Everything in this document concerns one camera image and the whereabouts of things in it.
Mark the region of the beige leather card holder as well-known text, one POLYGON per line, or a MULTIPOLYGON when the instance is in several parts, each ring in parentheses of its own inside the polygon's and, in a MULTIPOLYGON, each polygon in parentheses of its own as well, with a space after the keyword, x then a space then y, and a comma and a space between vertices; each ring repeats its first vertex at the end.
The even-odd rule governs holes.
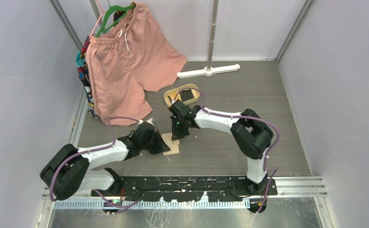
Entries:
POLYGON ((168 156, 180 153, 179 150, 180 141, 172 140, 172 133, 164 133, 161 136, 164 143, 169 147, 168 151, 162 153, 163 155, 168 156))

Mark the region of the gold card with black stripe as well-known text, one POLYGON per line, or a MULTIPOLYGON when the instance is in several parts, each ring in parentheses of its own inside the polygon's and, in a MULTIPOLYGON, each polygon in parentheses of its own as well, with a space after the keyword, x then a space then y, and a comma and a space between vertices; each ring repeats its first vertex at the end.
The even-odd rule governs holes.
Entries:
POLYGON ((173 100, 173 98, 172 98, 171 95, 168 95, 166 97, 166 103, 167 103, 168 106, 171 106, 172 105, 172 100, 173 100))

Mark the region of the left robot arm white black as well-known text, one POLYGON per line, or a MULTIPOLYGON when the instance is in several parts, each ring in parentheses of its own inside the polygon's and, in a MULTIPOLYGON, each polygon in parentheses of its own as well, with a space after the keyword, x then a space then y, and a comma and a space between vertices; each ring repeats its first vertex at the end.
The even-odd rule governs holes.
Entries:
POLYGON ((123 180, 113 169, 98 167, 136 157, 142 151, 160 154, 170 151, 151 122, 142 122, 129 135, 110 143, 88 148, 64 145, 42 169, 39 176, 52 189, 54 200, 66 200, 76 192, 116 196, 122 193, 123 180))

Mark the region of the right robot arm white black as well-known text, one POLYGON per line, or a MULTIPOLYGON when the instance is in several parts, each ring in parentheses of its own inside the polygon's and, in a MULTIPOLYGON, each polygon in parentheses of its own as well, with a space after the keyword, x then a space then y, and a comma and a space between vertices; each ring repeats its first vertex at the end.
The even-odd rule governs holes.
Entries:
POLYGON ((168 108, 171 112, 172 139, 179 140, 189 135, 190 128, 214 129, 233 136, 240 151, 247 158, 247 189, 259 195, 265 189, 267 178, 266 160, 268 152, 277 141, 273 140, 276 129, 261 119, 252 109, 241 113, 227 113, 208 109, 202 105, 191 108, 176 100, 168 108))

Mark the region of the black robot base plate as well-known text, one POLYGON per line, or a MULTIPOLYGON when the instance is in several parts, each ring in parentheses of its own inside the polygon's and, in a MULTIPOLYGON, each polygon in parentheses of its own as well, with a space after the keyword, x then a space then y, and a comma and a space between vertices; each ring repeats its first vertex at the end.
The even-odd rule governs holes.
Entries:
POLYGON ((206 194, 209 202, 233 202, 250 196, 277 195, 278 191, 275 181, 267 178, 256 187, 245 176, 123 176, 100 193, 144 202, 198 202, 206 194))

